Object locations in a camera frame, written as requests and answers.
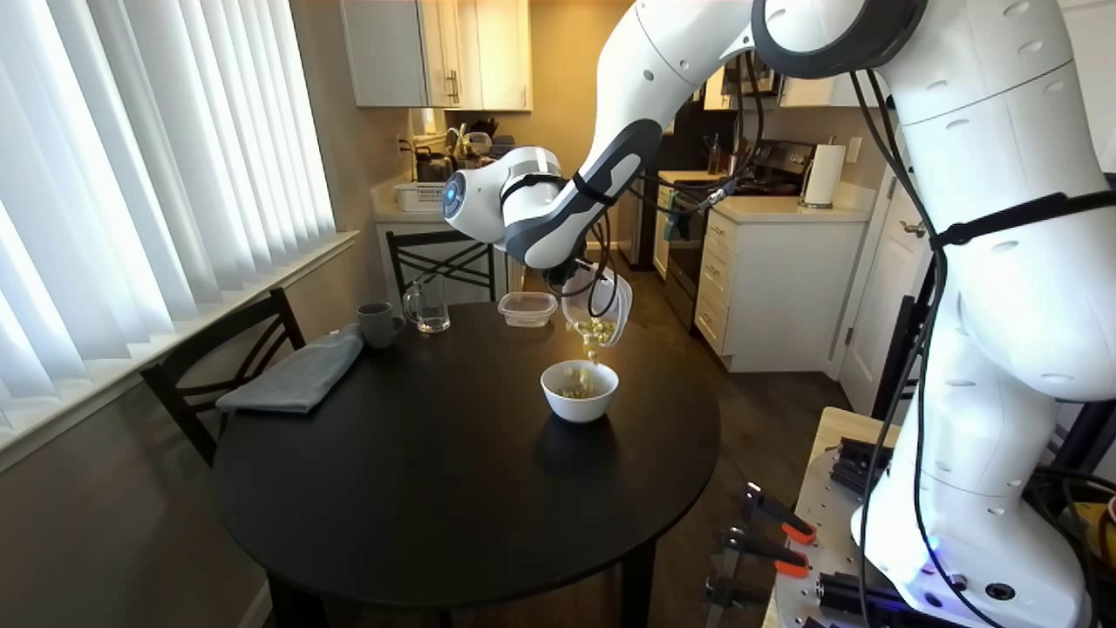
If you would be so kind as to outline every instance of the chair backrest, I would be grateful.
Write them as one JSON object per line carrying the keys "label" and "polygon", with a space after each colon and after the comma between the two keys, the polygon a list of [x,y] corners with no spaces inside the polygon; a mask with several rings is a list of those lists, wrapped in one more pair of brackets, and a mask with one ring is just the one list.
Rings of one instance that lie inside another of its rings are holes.
{"label": "chair backrest", "polygon": [[386,229],[393,290],[404,300],[411,282],[442,275],[450,282],[468,282],[488,290],[494,303],[494,254],[491,245],[471,240],[458,229],[421,229],[393,234]]}
{"label": "chair backrest", "polygon": [[306,344],[283,290],[268,290],[212,322],[143,368],[185,439],[212,462],[220,411],[215,397],[256,379],[283,347]]}

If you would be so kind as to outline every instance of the black round table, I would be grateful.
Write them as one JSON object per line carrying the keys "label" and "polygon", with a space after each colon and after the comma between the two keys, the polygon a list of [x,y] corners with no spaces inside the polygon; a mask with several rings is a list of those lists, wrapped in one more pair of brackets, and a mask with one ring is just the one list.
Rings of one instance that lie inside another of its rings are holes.
{"label": "black round table", "polygon": [[547,411],[542,368],[584,357],[562,317],[454,329],[362,351],[313,414],[233,414],[212,482],[229,537],[275,585],[397,611],[481,608],[626,560],[626,625],[647,625],[655,537],[700,496],[718,405],[691,358],[627,324],[608,418]]}

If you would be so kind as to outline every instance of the table leg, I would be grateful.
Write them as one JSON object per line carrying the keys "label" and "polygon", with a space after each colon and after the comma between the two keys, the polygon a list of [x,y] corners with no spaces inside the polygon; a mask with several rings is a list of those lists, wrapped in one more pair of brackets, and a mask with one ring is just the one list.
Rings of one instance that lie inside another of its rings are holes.
{"label": "table leg", "polygon": [[653,615],[655,539],[637,543],[626,557],[626,628],[647,628]]}
{"label": "table leg", "polygon": [[275,628],[325,628],[325,603],[268,572]]}

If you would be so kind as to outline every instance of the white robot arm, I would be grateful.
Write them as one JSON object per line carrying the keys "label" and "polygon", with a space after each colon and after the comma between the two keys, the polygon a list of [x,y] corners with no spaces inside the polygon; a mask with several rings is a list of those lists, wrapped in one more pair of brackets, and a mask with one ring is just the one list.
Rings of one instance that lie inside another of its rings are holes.
{"label": "white robot arm", "polygon": [[[1109,190],[1052,0],[637,0],[600,51],[578,174],[562,180],[542,150],[511,152],[462,171],[442,215],[532,269],[564,266],[680,102],[742,50],[790,75],[883,74],[940,234],[1044,194]],[[923,405],[857,539],[923,615],[1085,625],[1076,551],[1021,487],[1056,402],[1116,397],[1116,211],[994,229],[942,248],[942,266]]]}

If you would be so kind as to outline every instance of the wooden floor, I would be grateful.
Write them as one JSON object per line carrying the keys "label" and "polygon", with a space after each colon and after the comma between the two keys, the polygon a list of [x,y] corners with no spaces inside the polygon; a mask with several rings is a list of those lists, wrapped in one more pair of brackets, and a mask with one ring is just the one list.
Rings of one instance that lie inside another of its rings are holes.
{"label": "wooden floor", "polygon": [[[697,357],[700,375],[724,405],[724,457],[697,507],[660,537],[653,628],[700,628],[707,619],[705,576],[711,554],[739,509],[742,482],[761,482],[767,496],[791,501],[803,482],[823,405],[849,409],[842,387],[815,374],[728,375],[707,344],[668,305],[655,272],[626,272],[635,287],[632,322],[660,329],[675,344]],[[770,585],[770,566],[742,560],[742,578],[758,596]],[[726,628],[761,625],[765,603],[746,603],[724,618]],[[341,628],[436,628],[434,615],[334,608]],[[526,596],[501,608],[458,611],[454,628],[614,628],[622,625],[622,568],[608,568],[577,585]]]}

